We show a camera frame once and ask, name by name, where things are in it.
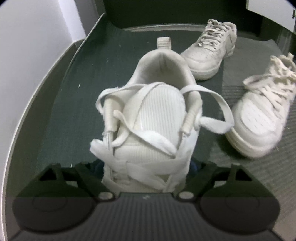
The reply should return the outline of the dark entrance door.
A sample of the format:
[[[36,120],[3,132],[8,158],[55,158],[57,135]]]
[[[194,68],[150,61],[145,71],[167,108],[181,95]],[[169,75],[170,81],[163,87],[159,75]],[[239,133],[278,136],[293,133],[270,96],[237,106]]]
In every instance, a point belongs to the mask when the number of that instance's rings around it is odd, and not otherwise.
[[[112,24],[128,28],[156,24],[205,24],[208,19],[232,22],[250,31],[262,17],[246,9],[246,1],[223,0],[106,0]]]

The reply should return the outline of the left white cabinet door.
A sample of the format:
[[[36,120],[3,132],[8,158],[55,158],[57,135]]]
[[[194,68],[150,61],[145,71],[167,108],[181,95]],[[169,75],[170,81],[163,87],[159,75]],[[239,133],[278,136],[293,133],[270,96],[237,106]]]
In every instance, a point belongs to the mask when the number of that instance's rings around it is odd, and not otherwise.
[[[295,30],[295,6],[286,0],[247,0],[246,9],[268,18],[287,30]]]

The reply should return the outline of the grey striped floor mat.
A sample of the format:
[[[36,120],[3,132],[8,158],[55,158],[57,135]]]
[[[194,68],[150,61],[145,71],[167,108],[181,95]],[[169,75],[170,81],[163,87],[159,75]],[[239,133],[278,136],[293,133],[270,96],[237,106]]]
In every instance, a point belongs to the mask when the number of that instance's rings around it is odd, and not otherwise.
[[[233,55],[202,85],[232,109],[227,134],[202,129],[196,160],[238,163],[279,201],[278,223],[295,222],[295,64],[273,40],[238,37]]]

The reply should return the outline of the dark green floor mat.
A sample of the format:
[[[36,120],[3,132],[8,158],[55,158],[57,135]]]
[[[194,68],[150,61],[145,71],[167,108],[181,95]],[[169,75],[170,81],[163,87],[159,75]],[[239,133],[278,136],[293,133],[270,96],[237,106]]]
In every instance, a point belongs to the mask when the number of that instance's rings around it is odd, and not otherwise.
[[[101,17],[60,85],[38,153],[37,172],[52,163],[72,167],[89,162],[92,170],[96,157],[89,150],[90,142],[101,138],[104,130],[95,107],[99,94],[125,85],[140,58],[156,48],[159,37],[170,37],[172,49],[181,53],[199,36],[196,31],[130,32]]]

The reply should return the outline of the white sneaker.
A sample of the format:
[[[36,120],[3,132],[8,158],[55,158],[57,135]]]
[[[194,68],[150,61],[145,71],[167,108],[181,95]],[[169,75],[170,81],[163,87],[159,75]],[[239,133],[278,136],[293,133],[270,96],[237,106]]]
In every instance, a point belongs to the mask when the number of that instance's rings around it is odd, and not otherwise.
[[[226,134],[240,154],[260,158],[279,143],[295,99],[293,54],[271,56],[265,72],[243,81],[247,92],[234,105],[235,125]]]
[[[233,54],[236,40],[234,23],[210,19],[198,40],[181,56],[196,80],[208,80],[217,74],[223,59]]]
[[[128,83],[103,90],[96,101],[104,132],[90,152],[104,162],[102,184],[115,195],[181,191],[200,128],[224,134],[234,126],[229,105],[216,92],[224,120],[203,116],[201,92],[209,90],[196,84],[171,39],[158,38]]]

